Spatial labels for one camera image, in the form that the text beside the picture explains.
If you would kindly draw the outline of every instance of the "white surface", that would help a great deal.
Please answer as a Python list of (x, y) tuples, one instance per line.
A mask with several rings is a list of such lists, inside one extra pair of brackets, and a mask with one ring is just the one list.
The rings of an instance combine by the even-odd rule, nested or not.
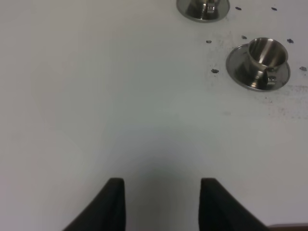
[[(198, 230), (202, 177), (267, 225), (307, 222), (308, 1), (290, 4), (199, 24), (174, 0), (2, 0), (0, 230), (62, 230), (113, 176), (128, 231)], [(289, 52), (278, 91), (227, 74), (257, 37)]]

